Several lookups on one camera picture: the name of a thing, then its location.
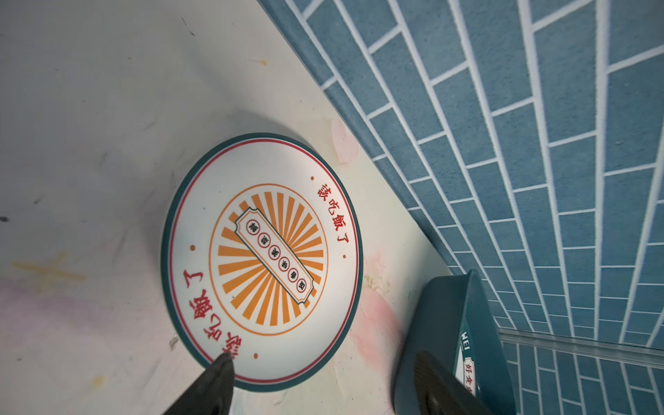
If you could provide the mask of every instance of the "chinese character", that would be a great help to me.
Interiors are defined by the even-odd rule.
[[[199,279],[199,281],[202,281],[202,280],[203,280],[203,273],[202,273],[202,272],[197,272],[197,273],[195,273],[195,274],[191,274],[191,275],[189,275],[189,273],[187,272],[187,270],[185,270],[184,275],[185,275],[185,281],[186,281],[186,283],[187,283],[187,288],[189,288],[189,279],[190,279],[190,278],[201,277],[201,278]]]
[[[335,208],[339,208],[339,203],[335,202],[334,199],[330,199],[330,207],[327,208],[327,211],[334,215]]]
[[[235,359],[235,356],[238,355],[238,349],[240,348],[242,344],[242,339],[238,336],[232,336],[230,335],[230,332],[228,332],[228,340],[226,340],[226,347],[224,348],[224,353],[230,353],[233,356],[233,359]]]
[[[335,230],[339,230],[342,226],[346,226],[346,222],[343,221],[343,215],[338,214],[336,218],[332,218],[334,221]]]
[[[327,185],[323,185],[321,187],[321,190],[318,191],[318,195],[323,198],[324,201],[326,201],[326,198],[330,195],[330,188]]]
[[[217,329],[217,327],[219,327],[221,324],[221,319],[217,314],[212,314],[210,316],[210,322],[212,323],[214,319],[217,320],[217,324],[211,325],[209,329],[203,329],[203,331],[208,335],[208,339],[212,338],[214,341],[219,341],[219,337],[221,337],[221,330]]]
[[[196,306],[194,306],[191,301],[189,302],[189,306],[194,309],[194,319],[205,317],[205,313],[212,309],[210,299],[205,295],[205,290],[203,290],[199,298],[194,298],[194,302],[196,303]]]

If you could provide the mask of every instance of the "blue tile wall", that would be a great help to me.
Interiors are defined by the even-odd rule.
[[[660,0],[259,2],[498,326],[664,349]]]
[[[664,415],[661,369],[507,342],[503,352],[517,414]]]

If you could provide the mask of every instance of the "plate rim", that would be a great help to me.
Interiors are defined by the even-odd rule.
[[[363,249],[362,249],[362,238],[361,238],[361,233],[360,233],[360,226],[357,221],[357,215],[355,213],[355,208],[353,207],[353,203],[351,202],[351,198],[348,195],[348,192],[346,191],[346,188],[343,186],[341,180],[337,176],[337,174],[332,170],[332,167],[330,167],[329,164],[323,158],[318,155],[312,148],[307,146],[306,144],[303,144],[299,141],[296,141],[290,137],[286,137],[284,135],[276,134],[276,133],[248,133],[248,134],[242,134],[238,135],[236,137],[233,137],[231,139],[228,139],[226,141],[223,141],[222,143],[219,143],[218,145],[214,146],[211,150],[207,151],[187,172],[185,175],[184,179],[180,183],[177,191],[175,192],[175,195],[173,196],[173,199],[171,200],[171,204],[168,209],[168,213],[166,215],[165,223],[163,226],[163,234],[161,237],[161,251],[159,253],[159,264],[160,264],[160,273],[161,273],[161,286],[163,289],[163,294],[164,294],[164,300],[166,303],[166,307],[169,312],[169,317],[171,318],[171,323],[175,327],[175,331],[177,332],[180,341],[185,345],[187,348],[188,352],[191,354],[191,356],[196,360],[203,368],[207,369],[210,366],[210,363],[198,352],[198,350],[194,347],[194,345],[191,343],[191,340],[189,339],[189,336],[187,336],[187,333],[185,332],[182,323],[180,322],[179,316],[177,315],[177,312],[175,310],[175,305],[173,303],[173,298],[171,297],[171,283],[170,283],[170,276],[169,276],[169,249],[171,245],[171,233],[173,231],[173,221],[175,219],[175,215],[177,213],[177,209],[182,201],[183,195],[185,194],[185,191],[187,190],[187,187],[193,180],[193,178],[198,174],[198,172],[201,170],[201,167],[203,167],[210,159],[212,159],[215,155],[217,155],[219,152],[223,151],[227,147],[230,147],[231,145],[237,144],[241,141],[248,141],[251,139],[257,139],[257,138],[272,138],[272,139],[279,139],[286,141],[292,145],[295,145],[296,147],[301,148],[302,150],[306,151],[309,153],[312,157],[314,157],[320,164],[322,164],[330,173],[330,175],[336,180],[337,184],[341,188],[341,191],[343,192],[346,200],[348,201],[348,206],[350,208],[350,211],[353,215],[353,222],[355,223],[355,229],[356,234],[357,234],[357,252],[358,252],[358,268],[357,268],[357,289],[355,290],[355,297],[353,298],[352,306],[351,306],[351,311],[349,314],[349,317],[346,321],[346,324],[342,327],[341,332],[337,338],[337,340],[332,344],[332,346],[329,348],[328,352],[323,356],[323,358],[318,361],[315,365],[313,365],[308,371],[301,373],[297,375],[295,378],[285,380],[283,382],[277,382],[277,383],[272,383],[272,384],[256,384],[256,383],[250,383],[250,382],[244,382],[243,380],[238,380],[237,378],[234,379],[234,385],[237,386],[238,388],[248,390],[250,392],[275,392],[279,390],[284,390],[287,388],[291,388],[297,384],[300,384],[307,380],[308,378],[312,377],[315,375],[318,371],[320,371],[326,364],[329,362],[329,360],[334,356],[334,354],[337,352],[339,347],[341,346],[341,343],[346,338],[346,335],[348,333],[348,330],[351,328],[351,325],[353,324],[353,320],[355,319],[355,312],[357,311],[357,307],[359,304],[360,300],[360,294],[362,292],[362,278],[363,278],[363,267],[364,267],[364,256],[363,256]]]

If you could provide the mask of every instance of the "round plate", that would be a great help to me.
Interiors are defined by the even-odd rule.
[[[330,166],[280,135],[241,135],[189,171],[161,244],[177,332],[204,367],[234,357],[236,386],[298,384],[334,354],[360,298],[355,211]]]

